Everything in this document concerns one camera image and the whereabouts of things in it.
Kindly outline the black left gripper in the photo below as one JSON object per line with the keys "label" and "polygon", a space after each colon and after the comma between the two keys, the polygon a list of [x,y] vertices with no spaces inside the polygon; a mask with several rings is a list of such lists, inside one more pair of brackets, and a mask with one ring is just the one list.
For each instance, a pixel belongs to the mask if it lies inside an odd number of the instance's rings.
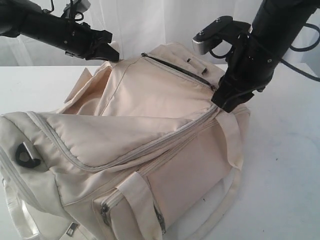
{"label": "black left gripper", "polygon": [[112,42],[111,32],[91,29],[85,22],[61,21],[59,24],[62,35],[59,48],[67,54],[86,60],[119,61],[119,44]]}

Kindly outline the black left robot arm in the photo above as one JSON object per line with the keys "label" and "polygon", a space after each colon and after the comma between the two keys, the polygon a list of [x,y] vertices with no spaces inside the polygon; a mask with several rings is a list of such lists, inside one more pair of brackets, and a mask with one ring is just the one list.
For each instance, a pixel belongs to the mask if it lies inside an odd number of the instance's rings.
{"label": "black left robot arm", "polygon": [[71,0],[58,17],[52,14],[53,9],[43,9],[30,0],[2,0],[0,34],[8,38],[27,36],[87,61],[119,61],[119,52],[111,46],[113,34],[92,29],[84,22],[84,12],[90,6],[88,0]]}

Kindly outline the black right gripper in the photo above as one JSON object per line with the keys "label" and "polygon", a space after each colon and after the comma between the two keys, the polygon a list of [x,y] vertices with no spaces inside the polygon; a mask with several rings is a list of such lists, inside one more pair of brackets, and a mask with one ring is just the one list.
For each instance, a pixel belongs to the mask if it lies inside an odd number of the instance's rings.
{"label": "black right gripper", "polygon": [[253,92],[262,92],[270,83],[279,63],[280,26],[271,21],[253,25],[233,21],[222,31],[232,45],[228,68],[211,101],[227,113],[248,102]]}

